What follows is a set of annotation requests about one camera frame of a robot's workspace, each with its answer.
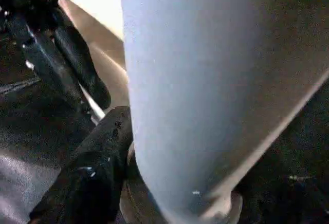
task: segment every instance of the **machinery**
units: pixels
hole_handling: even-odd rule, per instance
[[[110,95],[57,1],[0,0],[38,81],[99,123],[32,219],[115,221],[123,189],[128,223],[328,222],[329,0],[122,0],[132,115],[105,118]]]

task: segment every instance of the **white speck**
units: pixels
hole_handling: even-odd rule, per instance
[[[25,65],[27,66],[27,68],[34,70],[34,65],[31,62],[25,61]]]
[[[91,166],[81,166],[78,168],[78,170],[91,170],[93,169]]]

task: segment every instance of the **beige surface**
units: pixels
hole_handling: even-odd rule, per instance
[[[71,0],[123,40],[121,0]]]

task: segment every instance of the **black machine part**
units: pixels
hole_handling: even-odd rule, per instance
[[[58,6],[35,0],[5,15],[4,21],[29,67],[71,107],[83,113],[90,110],[80,85],[102,109],[109,107],[111,97],[96,73],[88,45]]]
[[[30,213],[41,223],[100,223],[116,219],[133,140],[130,109],[112,109],[71,154]]]

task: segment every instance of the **gray pipe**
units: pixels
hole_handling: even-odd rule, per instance
[[[137,163],[169,221],[222,220],[325,81],[324,2],[122,0]]]

